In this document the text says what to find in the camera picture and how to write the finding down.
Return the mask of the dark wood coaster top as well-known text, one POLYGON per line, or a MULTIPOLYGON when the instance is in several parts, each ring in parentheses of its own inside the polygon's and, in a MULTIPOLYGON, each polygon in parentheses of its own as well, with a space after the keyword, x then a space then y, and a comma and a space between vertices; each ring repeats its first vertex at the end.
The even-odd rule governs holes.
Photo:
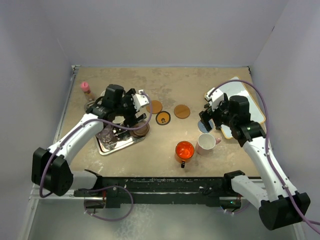
POLYGON ((136 125, 133 126, 133 128, 139 128, 136 130, 130 130, 129 133, 132 137, 144 137, 150 130, 150 125, 146 123, 145 120, 142 120, 141 122, 138 122, 136 125))

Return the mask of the silver metal tray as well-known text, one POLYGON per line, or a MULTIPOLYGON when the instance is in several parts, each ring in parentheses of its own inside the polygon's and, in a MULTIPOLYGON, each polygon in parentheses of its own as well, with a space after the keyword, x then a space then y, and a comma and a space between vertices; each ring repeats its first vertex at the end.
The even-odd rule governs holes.
MULTIPOLYGON (((91 101, 89 105, 85 107, 87 114, 91 113, 97 115, 99 119, 106 120, 113 123, 117 115, 117 107, 120 104, 121 97, 124 95, 125 89, 122 86, 116 84, 110 84, 105 89, 104 96, 100 96, 97 100, 91 101)), ((143 139, 144 137, 133 137, 126 129, 119 128, 118 125, 125 127, 124 122, 122 124, 115 124, 113 126, 114 142, 101 143, 97 137, 95 137, 98 149, 102 155, 108 155, 119 151, 129 145, 134 144, 136 141, 143 139)))

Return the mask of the pink mug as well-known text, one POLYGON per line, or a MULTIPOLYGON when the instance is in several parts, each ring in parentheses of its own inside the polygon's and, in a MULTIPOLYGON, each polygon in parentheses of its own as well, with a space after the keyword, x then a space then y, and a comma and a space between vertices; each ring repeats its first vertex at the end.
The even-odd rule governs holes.
POLYGON ((195 151, 199 155, 208 155, 221 140, 221 138, 215 138, 209 133, 202 133, 197 139, 195 151))

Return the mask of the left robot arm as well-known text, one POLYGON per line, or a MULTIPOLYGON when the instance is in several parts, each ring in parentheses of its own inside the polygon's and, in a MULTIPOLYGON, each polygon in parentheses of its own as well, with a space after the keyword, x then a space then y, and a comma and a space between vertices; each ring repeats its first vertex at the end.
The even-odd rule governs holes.
POLYGON ((70 164, 78 152, 106 126, 125 131, 139 130, 137 124, 149 122, 151 115, 136 114, 151 105, 144 90, 125 91, 120 85, 110 84, 85 111, 81 120, 60 140, 33 153, 31 181, 39 186, 39 196, 63 196, 69 190, 85 189, 91 196, 103 191, 98 175, 89 170, 72 172, 70 164))

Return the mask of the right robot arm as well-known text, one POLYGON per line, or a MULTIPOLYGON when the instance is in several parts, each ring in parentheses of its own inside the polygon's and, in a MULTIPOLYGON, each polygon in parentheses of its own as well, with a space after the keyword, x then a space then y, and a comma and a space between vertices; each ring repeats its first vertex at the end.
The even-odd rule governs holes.
POLYGON ((311 200, 307 193, 298 192, 278 164, 267 145, 267 135, 260 123, 251 119, 247 97, 215 90, 208 96, 205 110, 199 113, 207 131, 222 125, 229 127, 231 134, 253 161, 264 188, 252 182, 242 171, 224 175, 222 190, 228 196, 236 193, 245 197, 257 210, 263 225, 275 230, 303 221, 311 200))

